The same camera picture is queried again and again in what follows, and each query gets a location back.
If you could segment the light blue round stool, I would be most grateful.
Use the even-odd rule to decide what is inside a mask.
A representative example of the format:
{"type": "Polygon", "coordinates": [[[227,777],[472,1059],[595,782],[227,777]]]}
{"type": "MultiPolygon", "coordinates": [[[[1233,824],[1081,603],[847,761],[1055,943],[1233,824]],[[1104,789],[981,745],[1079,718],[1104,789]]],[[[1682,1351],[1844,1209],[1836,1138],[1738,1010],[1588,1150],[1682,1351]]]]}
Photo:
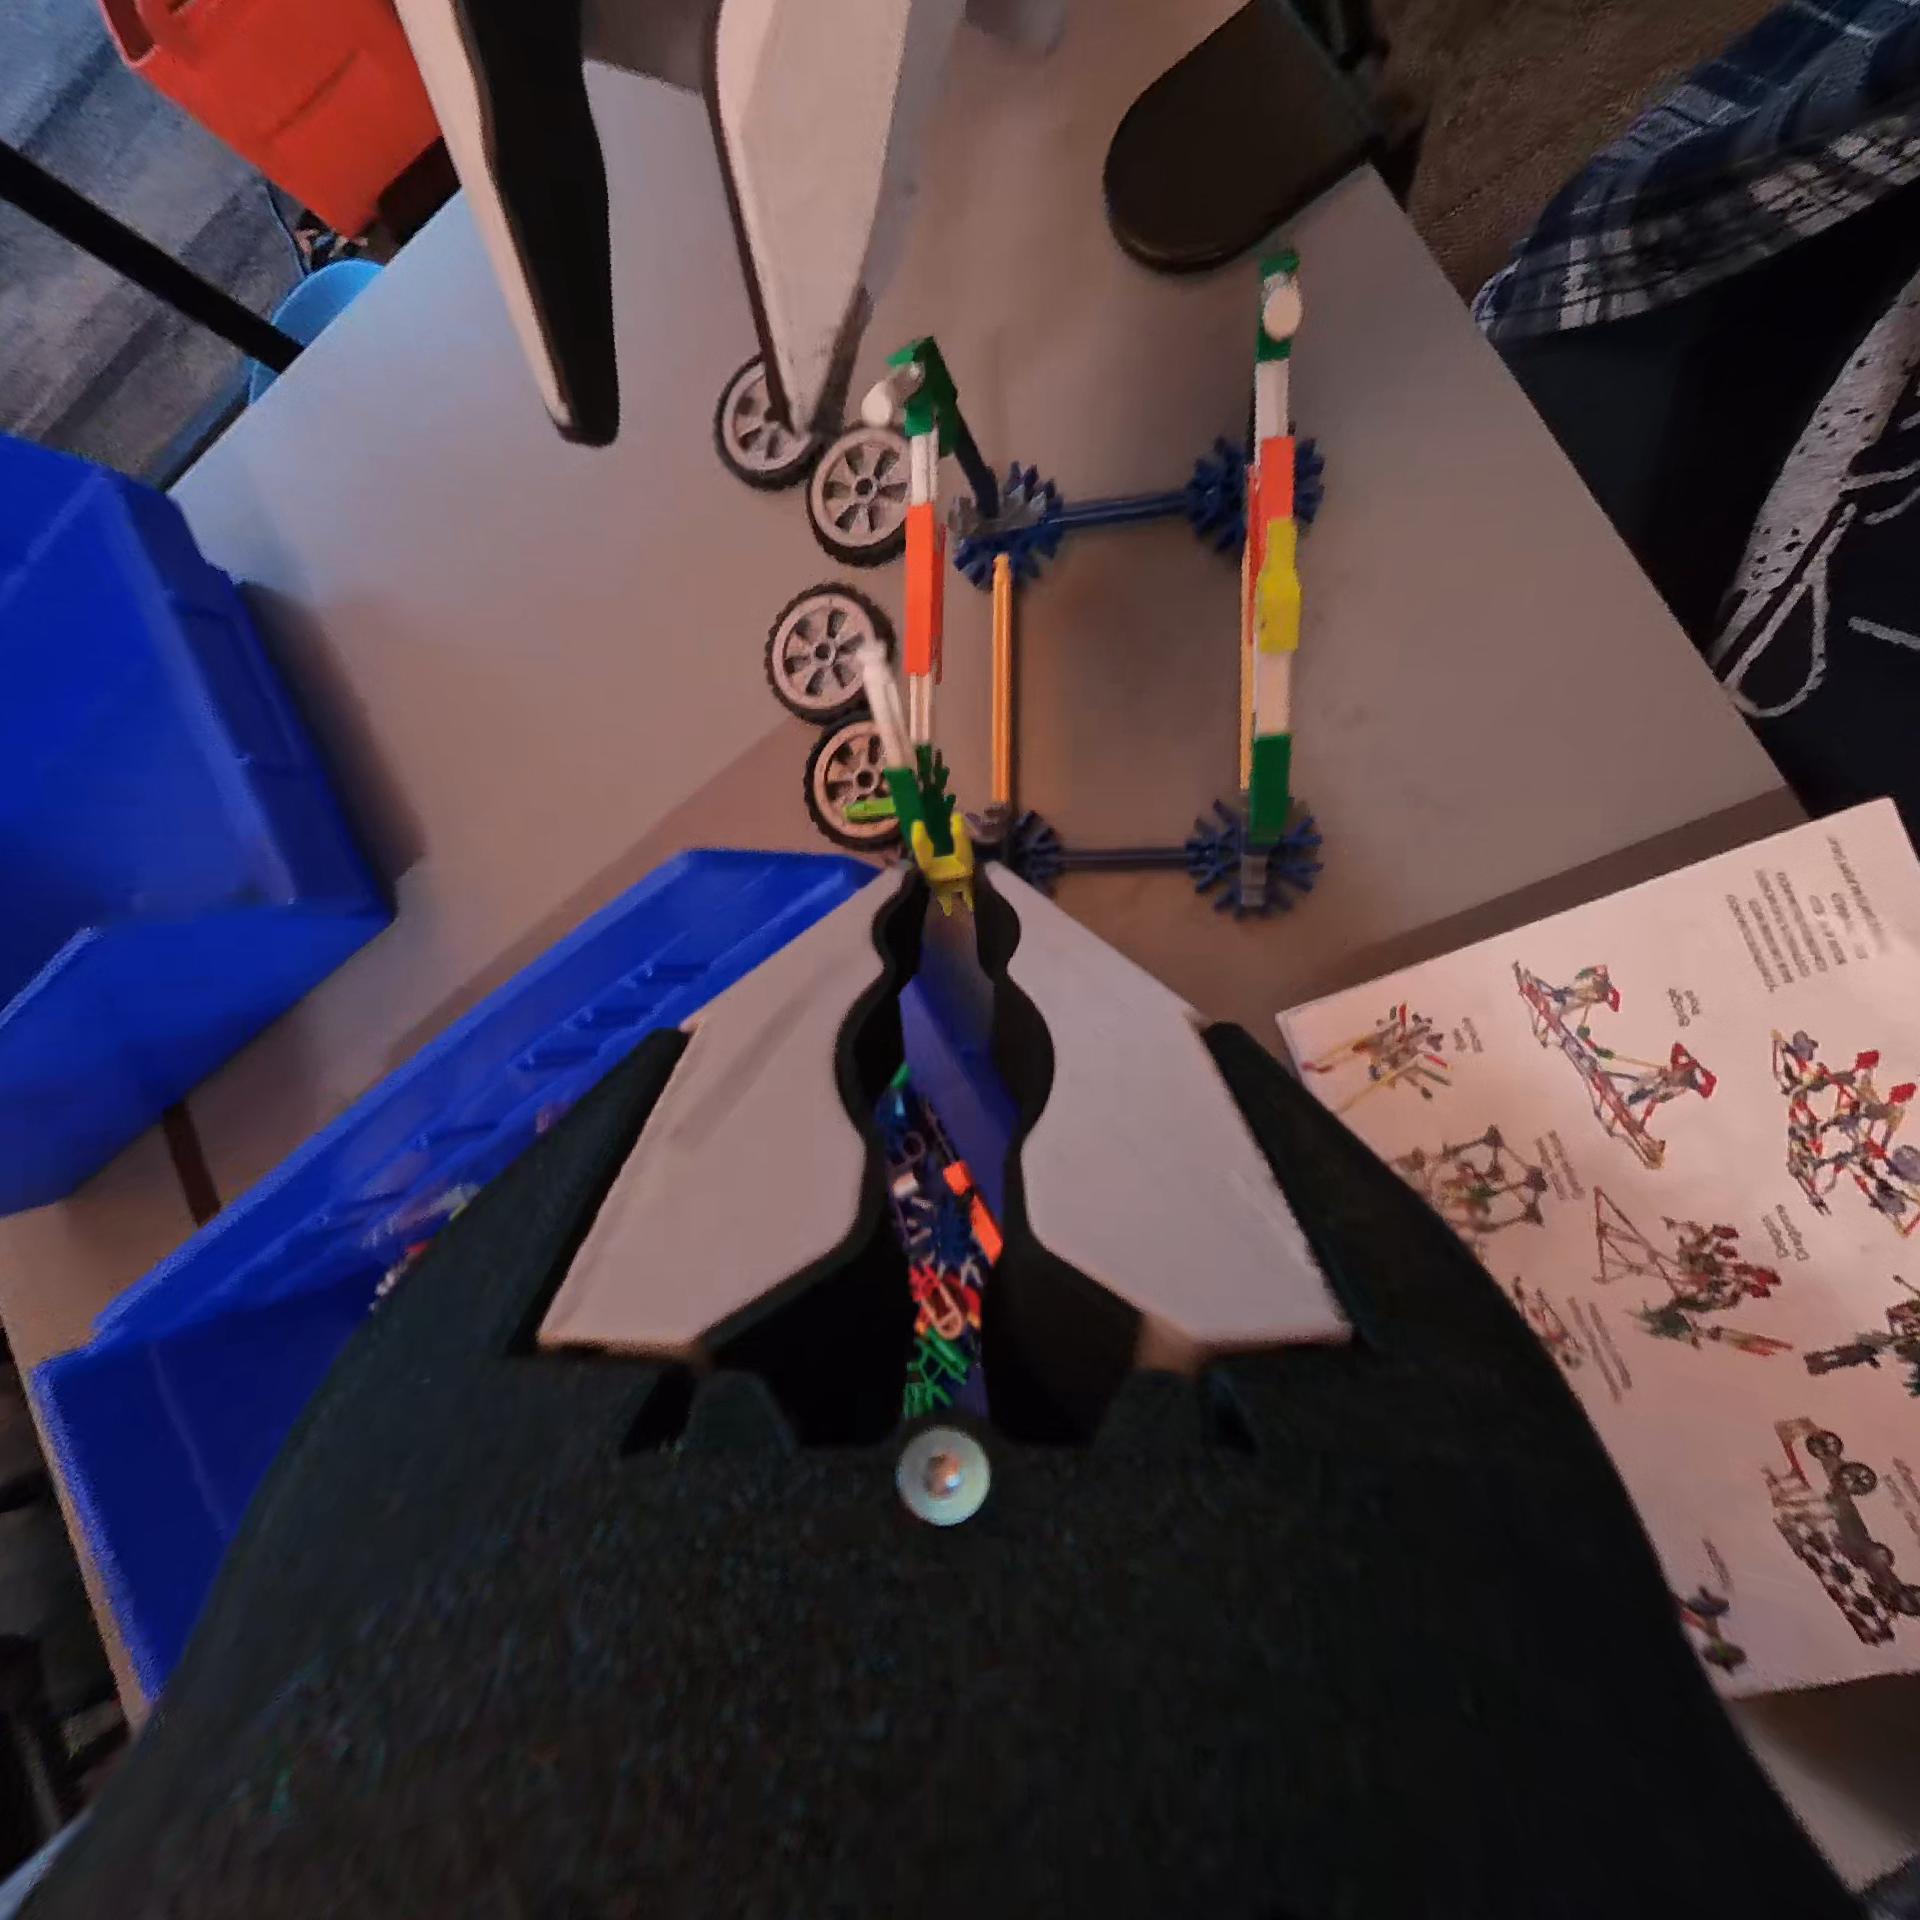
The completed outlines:
{"type": "Polygon", "coordinates": [[[356,296],[381,273],[381,264],[363,255],[336,257],[315,267],[272,310],[272,325],[301,352],[333,325],[356,296]]]}

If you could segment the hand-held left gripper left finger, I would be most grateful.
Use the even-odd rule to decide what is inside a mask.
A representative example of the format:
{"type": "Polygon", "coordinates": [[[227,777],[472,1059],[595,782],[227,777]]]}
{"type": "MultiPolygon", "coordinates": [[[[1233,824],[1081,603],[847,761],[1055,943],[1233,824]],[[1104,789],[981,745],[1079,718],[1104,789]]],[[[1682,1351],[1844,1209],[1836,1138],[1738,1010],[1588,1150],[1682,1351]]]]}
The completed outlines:
{"type": "Polygon", "coordinates": [[[713,1351],[855,1247],[884,1210],[876,1115],[906,1062],[922,929],[922,881],[880,869],[682,1024],[543,1351],[713,1351]]]}

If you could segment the dark rounded base plate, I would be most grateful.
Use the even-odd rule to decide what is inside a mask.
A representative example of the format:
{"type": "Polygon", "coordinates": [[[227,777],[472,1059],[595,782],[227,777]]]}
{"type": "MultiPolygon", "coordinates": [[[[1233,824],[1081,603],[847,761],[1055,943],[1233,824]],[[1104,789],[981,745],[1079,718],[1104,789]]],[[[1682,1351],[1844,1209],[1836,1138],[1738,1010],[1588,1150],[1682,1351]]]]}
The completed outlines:
{"type": "Polygon", "coordinates": [[[1101,169],[1109,229],[1151,271],[1253,250],[1386,146],[1368,1],[1245,1],[1120,118],[1101,169]]]}

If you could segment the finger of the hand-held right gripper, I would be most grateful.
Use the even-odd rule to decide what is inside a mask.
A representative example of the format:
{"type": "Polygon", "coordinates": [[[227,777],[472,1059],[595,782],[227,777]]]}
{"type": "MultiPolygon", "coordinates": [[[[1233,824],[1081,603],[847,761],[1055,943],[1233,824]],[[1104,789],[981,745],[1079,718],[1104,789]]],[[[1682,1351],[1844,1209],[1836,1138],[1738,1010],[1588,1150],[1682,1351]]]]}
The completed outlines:
{"type": "Polygon", "coordinates": [[[543,406],[576,445],[620,425],[609,173],[580,1],[399,1],[543,406]]]}
{"type": "Polygon", "coordinates": [[[893,240],[915,3],[723,1],[709,110],[776,406],[834,430],[893,240]]]}

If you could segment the grey toy wheel black tyre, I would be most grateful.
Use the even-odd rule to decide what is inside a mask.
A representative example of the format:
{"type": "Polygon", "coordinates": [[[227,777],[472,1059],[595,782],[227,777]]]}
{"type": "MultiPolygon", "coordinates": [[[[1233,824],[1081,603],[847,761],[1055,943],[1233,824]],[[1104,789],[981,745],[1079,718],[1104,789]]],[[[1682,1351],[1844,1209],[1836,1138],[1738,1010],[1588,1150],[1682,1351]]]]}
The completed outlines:
{"type": "Polygon", "coordinates": [[[897,626],[849,583],[816,583],[776,617],[764,641],[764,675],[777,703],[816,728],[864,713],[859,654],[877,645],[897,654],[897,626]]]}
{"type": "Polygon", "coordinates": [[[890,785],[884,739],[867,714],[853,714],[839,727],[823,728],[805,762],[802,798],[818,834],[834,847],[864,856],[897,856],[903,846],[901,819],[893,826],[847,826],[842,807],[855,798],[884,792],[890,785]]]}
{"type": "Polygon", "coordinates": [[[855,568],[903,554],[908,510],[908,439],[891,425],[853,425],[823,449],[808,479],[809,530],[829,560],[855,568]]]}
{"type": "Polygon", "coordinates": [[[821,433],[801,432],[776,406],[764,353],[735,369],[712,416],[723,465],[747,489],[787,490],[805,482],[826,449],[821,433]]]}

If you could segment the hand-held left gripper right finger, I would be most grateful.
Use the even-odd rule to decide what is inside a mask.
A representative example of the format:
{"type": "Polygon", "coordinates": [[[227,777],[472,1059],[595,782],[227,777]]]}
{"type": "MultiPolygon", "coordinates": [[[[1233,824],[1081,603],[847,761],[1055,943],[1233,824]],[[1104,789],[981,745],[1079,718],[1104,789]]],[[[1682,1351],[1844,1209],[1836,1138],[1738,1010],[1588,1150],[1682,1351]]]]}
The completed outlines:
{"type": "Polygon", "coordinates": [[[1039,1250],[1131,1309],[1153,1352],[1348,1342],[1188,999],[1000,862],[976,950],[1018,1111],[1008,1203],[1039,1250]]]}

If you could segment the blue plastic bin with tag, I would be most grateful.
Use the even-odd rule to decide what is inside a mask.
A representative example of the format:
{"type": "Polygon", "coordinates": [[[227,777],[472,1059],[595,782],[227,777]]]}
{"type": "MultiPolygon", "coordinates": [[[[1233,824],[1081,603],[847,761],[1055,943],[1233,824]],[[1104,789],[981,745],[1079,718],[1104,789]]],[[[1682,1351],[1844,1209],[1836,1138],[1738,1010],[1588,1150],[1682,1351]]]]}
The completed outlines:
{"type": "Polygon", "coordinates": [[[377,1285],[635,1047],[876,874],[692,850],[419,1048],[33,1369],[104,1606],[152,1706],[272,1458],[377,1285]]]}

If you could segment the pile of colourful toy pieces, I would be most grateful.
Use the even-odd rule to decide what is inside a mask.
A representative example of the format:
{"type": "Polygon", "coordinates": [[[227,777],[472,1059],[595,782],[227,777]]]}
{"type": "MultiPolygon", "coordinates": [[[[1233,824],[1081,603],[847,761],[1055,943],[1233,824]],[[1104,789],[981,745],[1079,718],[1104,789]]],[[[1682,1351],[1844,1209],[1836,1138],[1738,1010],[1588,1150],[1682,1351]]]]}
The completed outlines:
{"type": "Polygon", "coordinates": [[[620,1162],[555,1254],[535,1259],[532,1294],[507,1309],[512,1358],[652,1362],[682,1375],[755,1379],[805,1449],[876,1445],[915,1422],[981,1414],[981,1323],[1000,1229],[976,1177],[901,1066],[877,1105],[883,1199],[855,1247],[808,1273],[773,1309],[684,1360],[543,1351],[538,1333],[620,1162]]]}

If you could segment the black metal bar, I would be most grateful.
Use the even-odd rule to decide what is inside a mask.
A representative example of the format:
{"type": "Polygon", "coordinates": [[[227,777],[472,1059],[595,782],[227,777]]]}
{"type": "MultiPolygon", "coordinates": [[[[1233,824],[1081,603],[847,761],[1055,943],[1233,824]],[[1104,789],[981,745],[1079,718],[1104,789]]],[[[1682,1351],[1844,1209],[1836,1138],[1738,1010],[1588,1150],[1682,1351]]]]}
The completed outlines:
{"type": "Polygon", "coordinates": [[[3,144],[3,201],[271,373],[287,373],[305,352],[292,334],[188,269],[9,144],[3,144]]]}

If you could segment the toy construction frame model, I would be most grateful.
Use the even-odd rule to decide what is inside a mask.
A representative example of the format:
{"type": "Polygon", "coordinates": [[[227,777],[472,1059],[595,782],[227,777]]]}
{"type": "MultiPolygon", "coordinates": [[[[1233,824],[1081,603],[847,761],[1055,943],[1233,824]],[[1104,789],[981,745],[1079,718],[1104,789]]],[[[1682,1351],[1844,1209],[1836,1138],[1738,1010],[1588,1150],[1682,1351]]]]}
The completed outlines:
{"type": "Polygon", "coordinates": [[[1272,519],[1295,515],[1301,573],[1301,533],[1321,497],[1323,464],[1295,432],[1290,408],[1303,317],[1303,262],[1297,247],[1283,247],[1263,257],[1258,275],[1245,443],[1215,443],[1173,490],[1081,503],[1063,501],[1035,465],[1015,464],[996,473],[983,461],[933,338],[920,338],[890,359],[884,377],[863,402],[863,419],[901,427],[908,439],[903,639],[897,662],[877,645],[864,647],[859,669],[869,718],[884,739],[901,853],[922,881],[908,847],[909,824],[927,819],[945,850],[949,815],[965,810],[937,745],[935,714],[945,681],[945,591],[949,579],[965,577],[992,599],[992,794],[979,815],[968,815],[976,874],[996,858],[1042,888],[1067,870],[1179,869],[1196,893],[1239,918],[1290,909],[1312,890],[1323,870],[1323,835],[1295,790],[1292,683],[1301,641],[1290,656],[1265,656],[1253,638],[1258,539],[1272,519]],[[1239,562],[1237,794],[1215,803],[1173,847],[1072,850],[1041,815],[1018,807],[1018,589],[1058,554],[1071,535],[1154,521],[1181,521],[1239,562]]]}

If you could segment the white instruction booklet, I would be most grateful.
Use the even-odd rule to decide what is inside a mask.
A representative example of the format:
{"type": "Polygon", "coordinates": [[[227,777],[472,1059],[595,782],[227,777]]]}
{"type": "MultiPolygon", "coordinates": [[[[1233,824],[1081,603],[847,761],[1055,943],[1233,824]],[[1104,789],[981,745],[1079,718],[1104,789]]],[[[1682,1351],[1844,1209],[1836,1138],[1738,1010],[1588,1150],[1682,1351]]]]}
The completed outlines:
{"type": "Polygon", "coordinates": [[[1916,929],[1879,800],[1277,1015],[1556,1362],[1731,1695],[1916,1671],[1916,929]]]}

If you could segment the orange plastic tote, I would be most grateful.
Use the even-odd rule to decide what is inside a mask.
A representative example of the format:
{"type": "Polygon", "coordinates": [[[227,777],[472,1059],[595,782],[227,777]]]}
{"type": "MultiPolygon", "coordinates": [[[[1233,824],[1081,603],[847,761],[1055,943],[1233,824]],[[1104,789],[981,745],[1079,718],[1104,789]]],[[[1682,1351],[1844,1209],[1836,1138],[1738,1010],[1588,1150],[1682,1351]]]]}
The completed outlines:
{"type": "Polygon", "coordinates": [[[129,63],[336,232],[441,138],[389,1],[101,1],[129,63]]]}

